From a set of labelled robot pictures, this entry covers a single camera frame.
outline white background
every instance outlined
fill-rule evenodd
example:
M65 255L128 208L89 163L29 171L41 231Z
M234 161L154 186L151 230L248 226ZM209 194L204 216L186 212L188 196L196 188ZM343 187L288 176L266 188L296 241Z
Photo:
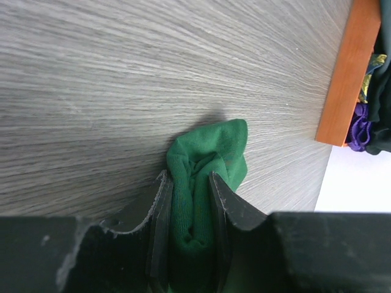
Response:
M391 212L391 153L334 146L315 210Z

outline green sock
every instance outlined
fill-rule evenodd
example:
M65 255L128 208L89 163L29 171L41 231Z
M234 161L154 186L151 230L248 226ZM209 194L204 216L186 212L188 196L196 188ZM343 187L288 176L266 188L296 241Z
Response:
M170 287L176 293L213 291L215 243L208 175L236 190L246 176L247 123L236 119L179 136L167 153L174 179L169 237Z

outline gray wood grain surface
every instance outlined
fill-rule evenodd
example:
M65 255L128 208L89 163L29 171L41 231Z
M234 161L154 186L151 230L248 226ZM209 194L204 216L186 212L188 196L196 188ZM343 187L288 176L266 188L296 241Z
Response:
M172 139L249 124L238 193L315 207L314 141L350 0L1 0L0 214L117 211Z

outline pile of clothes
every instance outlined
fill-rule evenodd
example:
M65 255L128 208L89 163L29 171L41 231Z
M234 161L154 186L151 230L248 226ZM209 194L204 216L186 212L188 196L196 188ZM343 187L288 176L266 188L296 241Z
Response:
M382 24L346 142L354 151L391 152L391 1L381 0Z

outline green fabric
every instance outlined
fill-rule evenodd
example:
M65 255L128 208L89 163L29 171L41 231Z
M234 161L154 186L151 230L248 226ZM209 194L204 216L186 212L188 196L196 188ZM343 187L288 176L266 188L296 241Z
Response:
M179 136L167 153L174 179L169 236L169 278L175 293L212 292L215 243L208 175L236 190L246 176L247 123L231 120Z
M366 151L379 154L391 152L391 1L381 0L381 30L375 53L388 54L384 65L375 70L368 89L368 120L372 121L370 142Z

